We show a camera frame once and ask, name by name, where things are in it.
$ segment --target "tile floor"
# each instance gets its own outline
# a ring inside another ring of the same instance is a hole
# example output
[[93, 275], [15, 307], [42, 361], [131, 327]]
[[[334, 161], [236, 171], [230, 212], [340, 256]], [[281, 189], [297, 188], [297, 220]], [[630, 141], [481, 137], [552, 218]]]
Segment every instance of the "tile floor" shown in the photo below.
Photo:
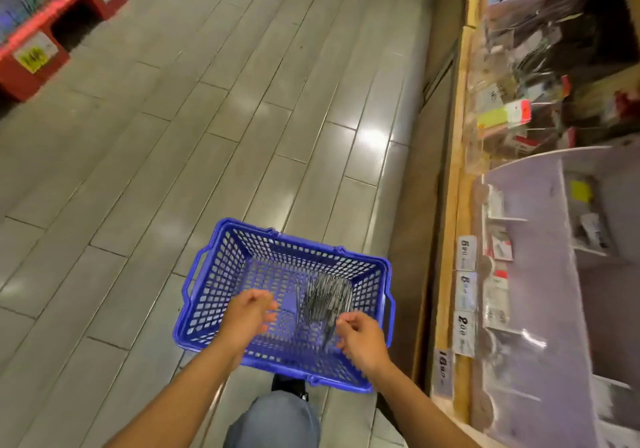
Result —
[[[0, 439], [98, 448], [191, 358], [180, 288], [220, 218], [386, 255], [430, 0], [130, 0], [0, 121]], [[241, 367], [194, 447], [268, 391]], [[402, 437], [315, 388], [321, 446]]]

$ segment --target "shoe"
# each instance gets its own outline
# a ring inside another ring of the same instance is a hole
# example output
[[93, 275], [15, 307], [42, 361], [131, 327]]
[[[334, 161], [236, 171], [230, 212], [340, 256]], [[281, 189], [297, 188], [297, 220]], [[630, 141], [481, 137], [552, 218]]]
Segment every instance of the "shoe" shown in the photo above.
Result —
[[309, 393], [302, 379], [293, 379], [292, 377], [274, 374], [271, 382], [271, 391], [289, 392], [303, 401], [309, 400]]

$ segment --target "shopping basket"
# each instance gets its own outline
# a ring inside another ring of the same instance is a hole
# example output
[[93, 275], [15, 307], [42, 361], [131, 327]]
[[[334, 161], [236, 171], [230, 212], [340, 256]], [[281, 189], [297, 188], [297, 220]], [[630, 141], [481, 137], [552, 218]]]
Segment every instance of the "shopping basket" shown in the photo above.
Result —
[[[205, 254], [189, 294], [189, 285]], [[396, 304], [390, 294], [391, 265], [386, 259], [351, 253], [342, 247], [306, 241], [232, 218], [220, 220], [209, 244], [196, 255], [182, 287], [184, 307], [173, 338], [183, 349], [200, 351], [216, 336], [233, 296], [246, 289], [266, 289], [280, 305], [278, 320], [266, 334], [249, 344], [244, 351], [244, 365], [304, 379], [312, 386], [370, 392], [371, 383], [335, 346], [335, 335], [323, 348], [320, 327], [297, 324], [296, 282], [319, 273], [351, 280], [353, 309], [375, 318], [381, 327], [385, 299], [389, 300], [389, 347]]]

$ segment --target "leg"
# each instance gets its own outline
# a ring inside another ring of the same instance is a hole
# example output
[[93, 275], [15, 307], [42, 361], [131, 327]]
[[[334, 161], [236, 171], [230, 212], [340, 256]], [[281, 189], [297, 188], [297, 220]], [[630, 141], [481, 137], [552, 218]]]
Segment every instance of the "leg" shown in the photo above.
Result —
[[229, 427], [224, 448], [317, 448], [320, 422], [309, 403], [284, 391], [256, 399]]

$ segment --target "person's left hand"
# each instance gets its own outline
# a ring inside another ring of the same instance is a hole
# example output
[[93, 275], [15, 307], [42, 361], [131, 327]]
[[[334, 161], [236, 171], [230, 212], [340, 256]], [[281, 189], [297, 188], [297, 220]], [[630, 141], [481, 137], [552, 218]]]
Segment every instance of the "person's left hand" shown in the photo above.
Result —
[[222, 317], [218, 339], [231, 348], [232, 369], [242, 361], [244, 349], [256, 335], [266, 333], [267, 323], [276, 321], [278, 303], [267, 290], [245, 290], [231, 298]]

